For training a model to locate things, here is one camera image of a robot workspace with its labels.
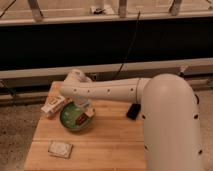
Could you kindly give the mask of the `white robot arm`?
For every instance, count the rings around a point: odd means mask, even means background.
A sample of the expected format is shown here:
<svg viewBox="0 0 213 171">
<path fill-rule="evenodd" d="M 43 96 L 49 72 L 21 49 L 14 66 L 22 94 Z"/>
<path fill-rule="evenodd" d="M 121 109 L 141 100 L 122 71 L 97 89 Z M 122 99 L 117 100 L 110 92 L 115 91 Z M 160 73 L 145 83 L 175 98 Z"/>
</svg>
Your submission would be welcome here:
<svg viewBox="0 0 213 171">
<path fill-rule="evenodd" d="M 197 98 L 174 74 L 93 82 L 72 70 L 60 93 L 83 107 L 91 99 L 141 106 L 147 171 L 205 171 Z"/>
</svg>

